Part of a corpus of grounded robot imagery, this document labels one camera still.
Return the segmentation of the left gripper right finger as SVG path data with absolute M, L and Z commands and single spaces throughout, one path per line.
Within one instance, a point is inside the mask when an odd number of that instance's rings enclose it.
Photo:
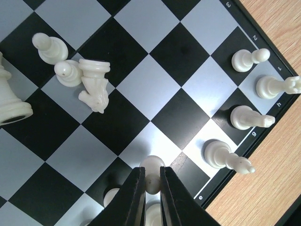
M 171 167 L 160 167 L 161 217 L 164 226 L 218 226 L 200 207 Z

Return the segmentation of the black silver chess board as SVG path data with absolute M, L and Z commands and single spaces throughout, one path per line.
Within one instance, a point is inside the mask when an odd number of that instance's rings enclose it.
M 79 101 L 83 85 L 58 81 L 32 44 L 38 32 L 61 39 L 71 60 L 111 64 L 104 113 Z M 261 48 L 267 61 L 233 69 L 237 51 Z M 33 109 L 0 128 L 3 226 L 84 225 L 148 155 L 206 207 L 234 172 L 210 167 L 203 146 L 221 140 L 248 156 L 268 133 L 234 128 L 232 109 L 279 120 L 295 99 L 257 96 L 262 76 L 295 71 L 236 0 L 3 0 L 0 50 L 11 89 Z

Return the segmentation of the white chess pawn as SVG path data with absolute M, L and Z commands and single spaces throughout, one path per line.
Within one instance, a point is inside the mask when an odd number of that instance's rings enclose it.
M 284 81 L 279 81 L 272 76 L 264 76 L 257 81 L 256 92 L 259 97 L 264 99 L 273 99 L 281 92 L 300 94 L 301 77 L 292 76 L 286 78 Z

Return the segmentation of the white king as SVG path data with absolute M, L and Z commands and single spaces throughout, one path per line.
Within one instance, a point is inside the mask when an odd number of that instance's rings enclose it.
M 19 99 L 12 91 L 8 80 L 12 74 L 2 65 L 0 53 L 0 125 L 21 121 L 33 115 L 32 106 Z

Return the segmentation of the white chess piece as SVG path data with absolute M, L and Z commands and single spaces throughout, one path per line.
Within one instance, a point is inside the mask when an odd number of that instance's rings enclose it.
M 255 173 L 255 167 L 245 158 L 232 152 L 225 142 L 216 140 L 209 143 L 204 151 L 205 161 L 215 169 L 228 168 L 239 174 Z
M 269 57 L 270 51 L 266 48 L 261 48 L 253 52 L 241 49 L 232 56 L 231 64 L 235 71 L 244 73 L 249 71 L 253 64 L 265 62 Z
M 275 123 L 276 119 L 274 116 L 261 115 L 246 105 L 240 105 L 232 110 L 230 121 L 235 128 L 247 130 L 251 127 L 268 128 Z

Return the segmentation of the white queen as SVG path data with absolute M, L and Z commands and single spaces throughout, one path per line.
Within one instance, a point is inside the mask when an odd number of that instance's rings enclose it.
M 146 210 L 145 225 L 146 226 L 162 226 L 161 207 L 160 207 L 159 203 L 155 203 L 155 204 L 151 205 Z

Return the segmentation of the white knight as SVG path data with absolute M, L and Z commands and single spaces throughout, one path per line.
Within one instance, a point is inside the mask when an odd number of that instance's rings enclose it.
M 93 112 L 104 113 L 109 104 L 109 95 L 106 90 L 110 63 L 105 61 L 95 61 L 88 59 L 79 60 L 79 68 L 83 71 L 82 83 L 85 90 L 79 93 L 79 100 L 91 108 Z

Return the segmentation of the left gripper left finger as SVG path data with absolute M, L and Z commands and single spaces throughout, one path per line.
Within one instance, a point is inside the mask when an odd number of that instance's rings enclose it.
M 145 168 L 135 167 L 109 205 L 89 225 L 145 225 L 145 195 Z

